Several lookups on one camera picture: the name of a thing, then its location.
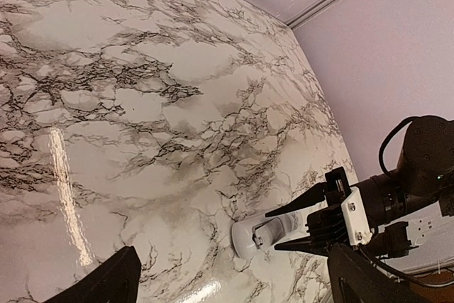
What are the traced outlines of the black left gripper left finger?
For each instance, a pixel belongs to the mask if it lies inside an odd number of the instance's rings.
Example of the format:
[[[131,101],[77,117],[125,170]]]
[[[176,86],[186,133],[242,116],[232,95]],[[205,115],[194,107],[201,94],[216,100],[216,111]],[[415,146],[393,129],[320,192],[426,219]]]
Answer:
[[[78,283],[49,298],[47,303],[135,303],[141,263],[133,246],[124,246]]]

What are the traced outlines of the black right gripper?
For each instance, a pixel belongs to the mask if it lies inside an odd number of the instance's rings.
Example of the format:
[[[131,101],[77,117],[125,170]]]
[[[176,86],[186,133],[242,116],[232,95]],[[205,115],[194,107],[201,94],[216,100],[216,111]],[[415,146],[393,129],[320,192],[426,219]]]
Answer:
[[[315,184],[290,203],[267,212],[266,217],[279,216],[326,202],[325,208],[308,215],[308,237],[278,243],[274,245],[274,250],[328,255],[336,244],[350,245],[341,204],[352,193],[344,168],[338,167],[325,174],[324,182]]]

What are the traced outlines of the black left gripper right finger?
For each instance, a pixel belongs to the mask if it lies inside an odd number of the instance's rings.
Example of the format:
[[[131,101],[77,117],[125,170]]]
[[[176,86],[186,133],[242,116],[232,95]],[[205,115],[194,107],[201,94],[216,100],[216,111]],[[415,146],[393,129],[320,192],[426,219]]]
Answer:
[[[334,302],[427,302],[408,286],[374,268],[371,261],[344,244],[335,244],[328,256]]]

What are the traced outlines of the white remote control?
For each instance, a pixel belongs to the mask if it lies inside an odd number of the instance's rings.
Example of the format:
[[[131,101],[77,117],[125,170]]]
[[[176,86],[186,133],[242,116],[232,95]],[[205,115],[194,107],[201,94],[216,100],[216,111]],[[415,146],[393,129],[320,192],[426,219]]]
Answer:
[[[266,217],[264,212],[235,222],[231,227],[231,243],[239,258],[250,260],[260,251],[270,249],[282,239],[303,232],[308,209]]]

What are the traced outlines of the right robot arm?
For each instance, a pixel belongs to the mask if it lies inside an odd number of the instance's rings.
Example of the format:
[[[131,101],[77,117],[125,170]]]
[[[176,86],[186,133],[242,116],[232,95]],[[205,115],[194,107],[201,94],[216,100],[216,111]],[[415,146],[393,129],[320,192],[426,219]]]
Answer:
[[[371,227],[384,226],[366,250],[373,256],[399,258],[413,248],[406,226],[397,220],[435,202],[444,216],[453,215],[453,122],[439,116],[410,116],[384,139],[379,153],[402,128],[406,129],[397,167],[368,180],[349,184],[345,170],[338,167],[290,203],[266,213],[270,218],[326,201],[328,206],[308,215],[309,236],[278,243],[275,250],[299,251],[327,256],[335,244],[348,244],[348,230],[341,212],[341,202],[358,188],[367,222]]]

